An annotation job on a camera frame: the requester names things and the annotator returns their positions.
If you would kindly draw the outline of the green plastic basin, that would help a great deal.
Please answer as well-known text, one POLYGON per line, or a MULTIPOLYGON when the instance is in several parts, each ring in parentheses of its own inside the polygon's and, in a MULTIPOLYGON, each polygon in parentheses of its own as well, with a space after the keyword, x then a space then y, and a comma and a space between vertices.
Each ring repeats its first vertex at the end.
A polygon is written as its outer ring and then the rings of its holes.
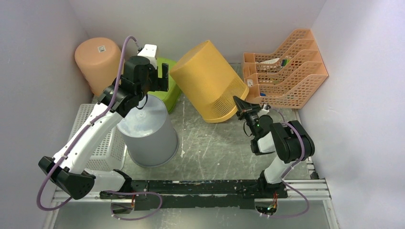
MULTIPOLYGON (((158 57, 157 58, 158 66, 161 67, 162 63, 167 63, 170 70, 172 67, 174 67, 174 65, 177 62, 171 59, 158 57)), ((181 89, 169 74, 169 90, 167 92, 161 91, 148 92, 148 95, 153 95, 162 100, 167 108, 168 113, 171 113, 177 103, 178 98, 181 95, 181 89)))

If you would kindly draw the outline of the yellow slatted waste basket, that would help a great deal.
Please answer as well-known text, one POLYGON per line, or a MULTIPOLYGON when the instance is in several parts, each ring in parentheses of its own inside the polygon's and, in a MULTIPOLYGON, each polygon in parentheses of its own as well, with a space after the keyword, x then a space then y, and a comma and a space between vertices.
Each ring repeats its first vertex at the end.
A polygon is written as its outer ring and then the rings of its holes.
POLYGON ((189 50, 170 69, 170 76, 207 123, 230 119, 237 111, 233 97, 245 99, 249 93, 210 40, 189 50))

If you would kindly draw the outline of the grey plastic bucket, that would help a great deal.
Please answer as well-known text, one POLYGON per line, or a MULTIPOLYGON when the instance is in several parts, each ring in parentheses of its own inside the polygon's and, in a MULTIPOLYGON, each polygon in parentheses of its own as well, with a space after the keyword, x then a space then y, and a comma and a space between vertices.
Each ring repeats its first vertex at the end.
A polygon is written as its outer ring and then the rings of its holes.
POLYGON ((131 109, 117 124, 133 162, 141 167, 158 167, 169 162, 179 147, 178 134, 162 100, 149 95, 141 109, 131 109))

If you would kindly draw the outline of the large orange plastic bucket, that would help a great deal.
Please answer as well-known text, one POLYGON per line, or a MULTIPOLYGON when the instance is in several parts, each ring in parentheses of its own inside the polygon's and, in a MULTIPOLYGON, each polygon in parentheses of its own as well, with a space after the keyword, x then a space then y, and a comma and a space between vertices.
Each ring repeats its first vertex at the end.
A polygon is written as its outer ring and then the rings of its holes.
POLYGON ((120 57, 119 46, 108 38, 91 38, 77 47, 75 62, 95 96, 116 79, 120 57))

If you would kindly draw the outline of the white perforated tray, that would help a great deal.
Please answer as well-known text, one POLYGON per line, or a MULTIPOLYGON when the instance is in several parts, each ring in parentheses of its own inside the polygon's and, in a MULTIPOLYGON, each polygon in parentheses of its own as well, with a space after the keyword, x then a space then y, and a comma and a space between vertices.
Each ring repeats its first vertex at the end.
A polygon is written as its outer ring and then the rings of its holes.
MULTIPOLYGON (((79 106, 69 139, 72 139, 94 109, 94 104, 79 106)), ((98 171, 121 170, 125 161, 126 145, 115 126, 101 141, 86 164, 86 169, 98 171)))

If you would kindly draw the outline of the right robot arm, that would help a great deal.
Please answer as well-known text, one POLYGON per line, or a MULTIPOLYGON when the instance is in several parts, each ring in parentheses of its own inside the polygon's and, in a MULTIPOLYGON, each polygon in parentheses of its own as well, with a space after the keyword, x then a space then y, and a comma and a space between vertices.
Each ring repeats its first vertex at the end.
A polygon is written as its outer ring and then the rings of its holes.
POLYGON ((259 156, 276 153, 269 167, 264 169, 258 179, 258 192, 268 198, 276 191, 276 183, 281 183, 284 177, 300 161, 315 153, 315 145, 307 131, 297 120, 274 122, 269 114, 269 105, 252 104, 234 96, 239 120, 251 131, 251 150, 259 156))

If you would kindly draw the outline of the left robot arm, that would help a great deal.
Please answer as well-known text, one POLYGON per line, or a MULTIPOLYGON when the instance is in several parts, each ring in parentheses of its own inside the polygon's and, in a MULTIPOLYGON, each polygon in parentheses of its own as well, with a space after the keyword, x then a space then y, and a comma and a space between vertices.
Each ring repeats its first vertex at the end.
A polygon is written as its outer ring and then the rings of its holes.
POLYGON ((118 67, 118 76, 104 89, 85 123, 54 156, 44 156, 38 165, 46 174, 37 198, 51 181, 69 199, 82 199, 90 192, 115 193, 127 198, 132 192, 132 179, 124 172, 94 171, 86 165, 106 135, 133 108, 148 97, 148 92, 169 89, 169 65, 158 64, 155 57, 132 56, 118 67))

